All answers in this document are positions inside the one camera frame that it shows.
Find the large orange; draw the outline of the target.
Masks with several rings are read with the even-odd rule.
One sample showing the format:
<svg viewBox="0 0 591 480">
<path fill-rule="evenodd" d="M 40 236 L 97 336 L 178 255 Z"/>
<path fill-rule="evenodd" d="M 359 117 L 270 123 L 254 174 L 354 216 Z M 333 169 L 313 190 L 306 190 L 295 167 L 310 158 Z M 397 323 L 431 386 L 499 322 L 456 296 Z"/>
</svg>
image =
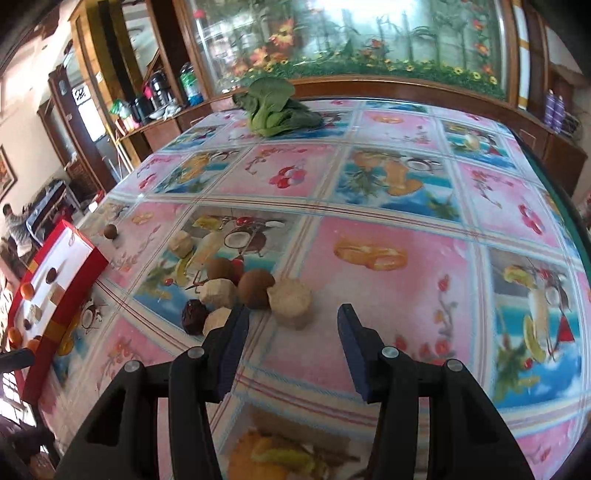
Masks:
<svg viewBox="0 0 591 480">
<path fill-rule="evenodd" d="M 21 332 L 16 327 L 10 327 L 7 330 L 8 343 L 12 350 L 19 349 L 23 343 L 23 337 Z"/>
</svg>

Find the red white shallow box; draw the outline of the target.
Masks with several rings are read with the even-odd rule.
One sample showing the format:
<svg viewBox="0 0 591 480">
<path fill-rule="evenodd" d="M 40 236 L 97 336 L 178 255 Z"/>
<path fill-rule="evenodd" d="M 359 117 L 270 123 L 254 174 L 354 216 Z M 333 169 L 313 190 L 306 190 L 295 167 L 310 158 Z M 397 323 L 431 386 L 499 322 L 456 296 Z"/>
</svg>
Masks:
<svg viewBox="0 0 591 480">
<path fill-rule="evenodd" d="M 106 266 L 98 248 L 66 221 L 31 260 L 8 313 L 8 326 L 20 332 L 22 345 L 34 347 L 34 364 L 15 374 L 21 400 L 38 401 L 58 346 Z"/>
</svg>

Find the fruit pattern tablecloth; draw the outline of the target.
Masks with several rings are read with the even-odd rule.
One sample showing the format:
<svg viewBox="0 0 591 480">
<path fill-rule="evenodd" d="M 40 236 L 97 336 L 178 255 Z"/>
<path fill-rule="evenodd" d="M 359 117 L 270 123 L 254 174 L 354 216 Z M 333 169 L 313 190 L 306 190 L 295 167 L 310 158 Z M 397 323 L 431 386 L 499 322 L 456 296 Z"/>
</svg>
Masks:
<svg viewBox="0 0 591 480">
<path fill-rule="evenodd" d="M 590 422 L 590 256 L 569 203 L 524 159 L 532 180 L 342 141 L 156 152 L 79 224 L 108 266 L 40 400 L 58 450 L 127 362 L 200 343 L 181 313 L 205 262 L 222 257 L 312 295 L 301 330 L 252 313 L 235 384 L 208 407 L 225 477 L 257 443 L 280 462 L 303 447 L 317 478 L 362 474 L 378 410 L 342 353 L 337 313 L 349 303 L 412 358 L 462 361 L 533 475 L 551 478 Z M 167 248 L 179 230 L 194 242 L 183 259 Z"/>
</svg>

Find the seated person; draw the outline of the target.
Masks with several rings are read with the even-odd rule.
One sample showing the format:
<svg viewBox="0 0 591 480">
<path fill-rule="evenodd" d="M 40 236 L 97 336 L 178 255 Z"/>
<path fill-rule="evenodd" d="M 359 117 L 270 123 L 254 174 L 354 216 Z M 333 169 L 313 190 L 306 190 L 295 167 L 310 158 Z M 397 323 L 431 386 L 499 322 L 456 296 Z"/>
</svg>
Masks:
<svg viewBox="0 0 591 480">
<path fill-rule="evenodd" d="M 24 209 L 17 214 L 9 203 L 5 203 L 2 212 L 8 233 L 16 245 L 17 256 L 21 258 L 33 249 L 33 242 L 26 225 L 28 211 Z"/>
</svg>

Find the small dining table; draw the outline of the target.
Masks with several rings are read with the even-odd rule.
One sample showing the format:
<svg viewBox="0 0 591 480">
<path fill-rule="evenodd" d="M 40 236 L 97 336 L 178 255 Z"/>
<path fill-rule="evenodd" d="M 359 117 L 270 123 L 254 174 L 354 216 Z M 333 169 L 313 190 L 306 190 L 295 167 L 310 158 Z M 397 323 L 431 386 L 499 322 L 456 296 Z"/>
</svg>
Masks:
<svg viewBox="0 0 591 480">
<path fill-rule="evenodd" d="M 72 215 L 83 213 L 81 204 L 69 184 L 64 180 L 53 180 L 37 195 L 33 208 L 26 220 L 27 230 L 34 242 L 41 246 L 55 227 L 60 212 Z"/>
</svg>

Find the purple bottle right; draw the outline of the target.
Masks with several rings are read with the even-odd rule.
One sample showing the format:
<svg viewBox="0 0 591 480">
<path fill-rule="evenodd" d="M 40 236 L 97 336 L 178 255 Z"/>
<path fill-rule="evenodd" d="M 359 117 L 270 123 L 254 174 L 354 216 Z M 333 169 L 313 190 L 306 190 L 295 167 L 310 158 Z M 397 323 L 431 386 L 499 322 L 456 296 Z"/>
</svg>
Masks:
<svg viewBox="0 0 591 480">
<path fill-rule="evenodd" d="M 552 129 L 560 134 L 565 119 L 565 104 L 562 95 L 558 95 L 555 100 L 554 113 L 552 119 Z"/>
</svg>

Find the purple bottle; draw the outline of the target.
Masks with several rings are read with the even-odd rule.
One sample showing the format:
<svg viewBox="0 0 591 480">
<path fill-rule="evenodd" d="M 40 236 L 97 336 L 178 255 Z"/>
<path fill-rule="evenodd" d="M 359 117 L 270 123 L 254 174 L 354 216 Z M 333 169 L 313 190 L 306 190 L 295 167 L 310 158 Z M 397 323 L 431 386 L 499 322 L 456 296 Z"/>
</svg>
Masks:
<svg viewBox="0 0 591 480">
<path fill-rule="evenodd" d="M 560 134 L 565 119 L 565 104 L 562 95 L 558 95 L 555 100 L 554 113 L 552 119 L 552 129 Z"/>
<path fill-rule="evenodd" d="M 545 95 L 544 116 L 543 116 L 544 124 L 549 128 L 551 128 L 553 125 L 555 105 L 556 105 L 556 96 L 555 96 L 553 90 L 549 89 Z"/>
</svg>

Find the purple bottle left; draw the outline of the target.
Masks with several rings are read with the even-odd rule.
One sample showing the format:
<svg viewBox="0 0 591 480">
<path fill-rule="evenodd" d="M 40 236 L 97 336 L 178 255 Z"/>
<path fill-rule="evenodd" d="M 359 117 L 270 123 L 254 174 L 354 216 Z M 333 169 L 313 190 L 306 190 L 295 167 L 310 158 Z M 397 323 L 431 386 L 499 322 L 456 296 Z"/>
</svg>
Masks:
<svg viewBox="0 0 591 480">
<path fill-rule="evenodd" d="M 553 90 L 549 89 L 545 95 L 544 116 L 543 116 L 544 124 L 549 128 L 551 128 L 553 125 L 555 105 L 556 105 L 556 96 L 555 96 Z"/>
</svg>

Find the black thermos flask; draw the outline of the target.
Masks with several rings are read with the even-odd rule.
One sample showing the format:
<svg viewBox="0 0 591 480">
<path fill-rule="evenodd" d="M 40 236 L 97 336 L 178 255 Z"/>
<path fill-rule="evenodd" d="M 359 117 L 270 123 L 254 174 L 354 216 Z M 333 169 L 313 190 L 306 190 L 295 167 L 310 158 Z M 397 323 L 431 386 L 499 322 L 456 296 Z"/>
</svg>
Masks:
<svg viewBox="0 0 591 480">
<path fill-rule="evenodd" d="M 150 76 L 148 86 L 155 110 L 166 107 L 173 100 L 170 85 L 162 70 L 157 70 Z"/>
</svg>

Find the green label water bottle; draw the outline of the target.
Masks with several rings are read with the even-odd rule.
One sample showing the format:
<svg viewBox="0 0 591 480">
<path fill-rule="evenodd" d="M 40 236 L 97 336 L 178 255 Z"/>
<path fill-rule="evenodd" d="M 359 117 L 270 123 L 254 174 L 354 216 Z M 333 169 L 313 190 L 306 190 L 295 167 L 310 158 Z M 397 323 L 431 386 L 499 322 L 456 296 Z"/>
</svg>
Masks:
<svg viewBox="0 0 591 480">
<path fill-rule="evenodd" d="M 190 106 L 199 105 L 204 101 L 200 92 L 200 87 L 195 76 L 193 66 L 190 62 L 186 62 L 180 69 L 179 79 L 183 87 L 185 96 Z"/>
</svg>

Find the green leafy vegetable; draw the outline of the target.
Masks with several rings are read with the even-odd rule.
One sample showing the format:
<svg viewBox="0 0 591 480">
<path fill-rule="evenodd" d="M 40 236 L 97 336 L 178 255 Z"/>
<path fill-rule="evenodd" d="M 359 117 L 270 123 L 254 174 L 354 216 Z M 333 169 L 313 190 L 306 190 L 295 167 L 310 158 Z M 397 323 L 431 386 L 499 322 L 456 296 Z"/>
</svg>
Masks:
<svg viewBox="0 0 591 480">
<path fill-rule="evenodd" d="M 322 115 L 294 99 L 294 94 L 296 88 L 287 80 L 263 77 L 233 94 L 232 101 L 245 111 L 249 130 L 266 138 L 322 127 Z"/>
</svg>

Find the flower glass partition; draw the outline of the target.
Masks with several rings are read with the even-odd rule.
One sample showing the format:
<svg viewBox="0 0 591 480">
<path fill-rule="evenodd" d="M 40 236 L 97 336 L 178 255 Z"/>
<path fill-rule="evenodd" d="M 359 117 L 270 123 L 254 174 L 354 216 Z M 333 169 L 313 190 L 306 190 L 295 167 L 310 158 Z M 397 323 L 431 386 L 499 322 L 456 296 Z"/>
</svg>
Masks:
<svg viewBox="0 0 591 480">
<path fill-rule="evenodd" d="M 259 77 L 408 77 L 503 99 L 495 1 L 189 1 L 212 87 Z"/>
</svg>

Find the framed wall painting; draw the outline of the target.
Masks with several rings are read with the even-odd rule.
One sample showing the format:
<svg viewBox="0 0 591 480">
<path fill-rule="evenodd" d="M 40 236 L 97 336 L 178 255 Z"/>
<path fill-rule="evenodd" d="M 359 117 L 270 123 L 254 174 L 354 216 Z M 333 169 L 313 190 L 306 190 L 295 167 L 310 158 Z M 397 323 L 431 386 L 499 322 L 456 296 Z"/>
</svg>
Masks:
<svg viewBox="0 0 591 480">
<path fill-rule="evenodd" d="M 0 199 L 3 200 L 16 184 L 17 177 L 8 161 L 3 146 L 0 146 Z"/>
</svg>

